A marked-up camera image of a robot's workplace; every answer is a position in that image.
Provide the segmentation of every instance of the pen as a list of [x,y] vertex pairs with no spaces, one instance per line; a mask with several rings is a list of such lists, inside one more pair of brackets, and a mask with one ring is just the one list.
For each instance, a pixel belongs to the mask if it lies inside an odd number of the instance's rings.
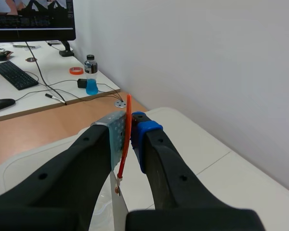
[[50,94],[47,94],[47,93],[46,93],[45,96],[48,97],[48,98],[51,98],[51,99],[53,99],[53,100],[60,101],[61,103],[65,103],[65,101],[60,100],[60,99],[58,99],[57,97],[54,97],[54,96],[52,96],[52,95],[50,95]]

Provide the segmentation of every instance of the white table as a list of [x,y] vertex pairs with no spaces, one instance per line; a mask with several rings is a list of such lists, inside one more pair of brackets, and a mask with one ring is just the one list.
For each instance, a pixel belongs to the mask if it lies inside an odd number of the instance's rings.
[[[75,57],[65,57],[65,58],[61,57],[59,55],[59,51],[53,47],[48,46],[45,41],[29,42],[29,45],[41,46],[41,48],[33,49],[32,51],[38,60],[40,69],[47,84],[52,84],[67,79],[77,80],[79,78],[86,78],[84,74],[76,76],[69,73],[69,69],[71,67],[75,66],[83,67],[83,64],[80,63]],[[64,46],[61,44],[54,45],[54,47],[60,50],[64,50]],[[26,61],[26,58],[32,57],[29,50],[26,50],[24,48],[14,48],[12,45],[6,46],[4,48],[6,50],[14,52],[10,59],[11,62],[16,64],[23,71],[29,71],[39,76],[39,71],[36,64],[29,63]],[[34,75],[30,73],[28,74],[32,76],[34,79],[37,79]],[[111,88],[120,91],[120,88],[116,84],[114,84],[110,79],[108,79],[105,75],[103,75],[101,72],[98,72],[97,83],[107,84]],[[96,95],[89,96],[86,93],[85,89],[79,89],[77,87],[77,82],[75,81],[59,83],[53,85],[52,87],[55,89],[62,89],[64,91],[70,92],[82,99],[85,97],[96,97]],[[28,92],[45,89],[46,87],[42,85],[37,85],[28,89],[17,90],[12,84],[10,84],[5,78],[3,78],[0,75],[0,99],[11,98],[16,100]],[[111,92],[111,93],[114,92],[106,85],[98,85],[98,89],[104,92]],[[58,92],[64,97],[67,104],[78,102],[78,100],[76,100],[74,96],[64,93],[62,91]],[[45,93],[47,92],[29,94],[25,98],[17,101],[15,105],[0,110],[0,121],[61,106],[61,103],[59,103],[58,101],[45,97]],[[50,94],[57,96],[56,93],[52,91]]]
[[[255,210],[267,231],[289,231],[289,191],[286,188],[180,112],[158,108],[146,114],[164,127],[181,157],[217,198],[233,207]],[[0,165],[0,194],[67,149],[84,130],[76,136],[16,155]],[[114,224],[116,231],[123,231],[129,211],[154,209],[154,201],[132,148],[125,163],[121,197],[113,193],[117,169],[118,166],[110,174]]]

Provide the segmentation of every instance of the water bottle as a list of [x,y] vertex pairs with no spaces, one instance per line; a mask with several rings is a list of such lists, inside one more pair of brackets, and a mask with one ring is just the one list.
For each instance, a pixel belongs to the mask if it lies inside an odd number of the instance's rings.
[[86,92],[88,95],[95,95],[98,93],[96,85],[97,77],[97,62],[94,60],[94,55],[87,55],[87,61],[85,61],[85,73],[87,77]]

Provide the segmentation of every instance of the blue liquid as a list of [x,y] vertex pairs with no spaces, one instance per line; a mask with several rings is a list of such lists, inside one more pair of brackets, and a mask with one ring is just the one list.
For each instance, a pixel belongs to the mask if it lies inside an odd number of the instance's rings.
[[91,78],[87,80],[86,92],[88,95],[96,95],[98,93],[98,88],[95,79]]

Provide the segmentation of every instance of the wooden desk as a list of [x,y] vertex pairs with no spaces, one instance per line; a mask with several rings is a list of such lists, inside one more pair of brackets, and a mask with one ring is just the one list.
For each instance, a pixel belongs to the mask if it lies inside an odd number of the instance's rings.
[[[126,99],[127,93],[119,94]],[[115,98],[103,97],[1,121],[0,165],[18,153],[76,135],[113,111],[126,110],[115,107],[115,101]],[[132,111],[147,110],[132,99]]]

